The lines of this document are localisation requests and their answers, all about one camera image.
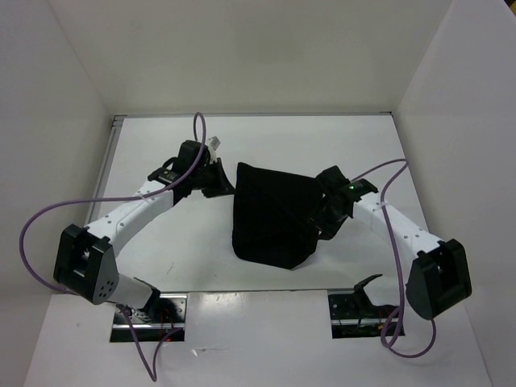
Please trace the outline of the black skirt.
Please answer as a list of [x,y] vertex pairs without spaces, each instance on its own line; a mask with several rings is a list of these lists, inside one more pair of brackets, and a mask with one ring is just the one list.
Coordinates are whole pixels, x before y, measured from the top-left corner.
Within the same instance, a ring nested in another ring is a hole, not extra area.
[[311,217],[323,200],[313,177],[238,163],[232,247],[238,258],[291,270],[315,252]]

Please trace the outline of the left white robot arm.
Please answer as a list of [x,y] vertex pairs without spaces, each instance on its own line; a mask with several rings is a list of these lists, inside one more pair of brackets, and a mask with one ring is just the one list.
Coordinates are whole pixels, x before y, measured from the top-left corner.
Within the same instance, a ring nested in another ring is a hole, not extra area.
[[119,273],[116,259],[135,235],[194,190],[205,198],[235,192],[216,154],[219,145],[217,137],[205,144],[186,140],[177,156],[148,175],[135,196],[84,227],[66,227],[60,236],[54,280],[94,305],[120,304],[142,322],[155,320],[164,308],[161,292]]

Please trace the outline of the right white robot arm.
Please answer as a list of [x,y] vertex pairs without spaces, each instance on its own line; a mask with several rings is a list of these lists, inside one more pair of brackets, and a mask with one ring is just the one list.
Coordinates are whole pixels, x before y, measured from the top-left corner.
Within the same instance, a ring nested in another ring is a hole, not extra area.
[[317,182],[322,203],[312,218],[322,240],[333,239],[352,218],[387,243],[410,266],[406,300],[431,320],[472,295],[466,251],[456,239],[445,241],[423,230],[385,200],[385,194],[364,178],[350,181],[336,166],[322,171]]

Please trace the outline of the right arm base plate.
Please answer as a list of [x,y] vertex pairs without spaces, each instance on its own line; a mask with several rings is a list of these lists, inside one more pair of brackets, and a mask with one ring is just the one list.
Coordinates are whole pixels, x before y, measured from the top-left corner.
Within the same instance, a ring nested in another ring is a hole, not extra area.
[[327,295],[333,339],[381,336],[385,320],[397,308],[375,306],[364,291],[344,290]]

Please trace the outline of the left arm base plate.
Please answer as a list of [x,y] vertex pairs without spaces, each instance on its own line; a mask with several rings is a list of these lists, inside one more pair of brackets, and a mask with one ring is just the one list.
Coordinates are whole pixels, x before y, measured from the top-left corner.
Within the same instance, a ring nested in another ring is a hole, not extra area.
[[160,296],[159,309],[152,317],[128,306],[123,306],[123,311],[116,308],[110,342],[133,342],[128,321],[131,322],[140,342],[158,343],[163,338],[166,338],[167,342],[183,342],[187,302],[186,293],[163,293]]

